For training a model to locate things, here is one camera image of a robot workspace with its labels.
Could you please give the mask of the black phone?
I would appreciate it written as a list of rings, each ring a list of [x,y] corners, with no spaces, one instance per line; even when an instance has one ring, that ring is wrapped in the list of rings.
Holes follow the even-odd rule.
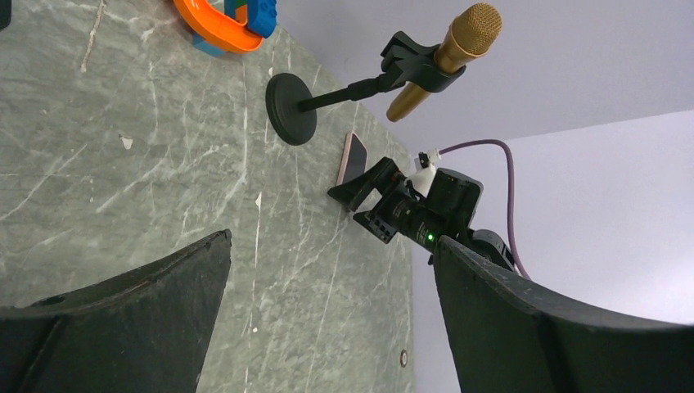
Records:
[[[0,0],[0,30],[9,26],[11,18],[12,0]]]

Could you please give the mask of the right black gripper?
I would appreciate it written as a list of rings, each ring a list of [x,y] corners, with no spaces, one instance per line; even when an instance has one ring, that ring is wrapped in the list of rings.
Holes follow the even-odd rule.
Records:
[[[330,188],[327,195],[355,212],[374,189],[381,199],[370,210],[355,213],[353,220],[385,244],[400,233],[418,245],[428,245],[429,211],[424,197],[391,158],[381,158],[364,174]]]

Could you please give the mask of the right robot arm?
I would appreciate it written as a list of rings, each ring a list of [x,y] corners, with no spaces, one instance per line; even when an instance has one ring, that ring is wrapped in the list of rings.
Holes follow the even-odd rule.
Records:
[[[490,262],[513,271],[516,261],[497,233],[472,229],[483,185],[451,169],[436,169],[429,192],[415,188],[395,162],[384,157],[357,178],[334,186],[327,195],[352,212],[353,220],[381,242],[397,234],[432,253],[440,238],[450,237]]]

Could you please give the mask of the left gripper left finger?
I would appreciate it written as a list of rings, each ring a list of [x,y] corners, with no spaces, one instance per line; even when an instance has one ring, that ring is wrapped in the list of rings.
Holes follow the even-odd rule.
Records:
[[[193,392],[231,268],[217,231],[162,259],[1,310],[4,392]]]

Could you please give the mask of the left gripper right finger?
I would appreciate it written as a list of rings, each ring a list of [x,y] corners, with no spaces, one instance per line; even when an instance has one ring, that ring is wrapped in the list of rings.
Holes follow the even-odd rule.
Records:
[[[583,303],[449,237],[436,289],[464,392],[690,392],[693,328]]]

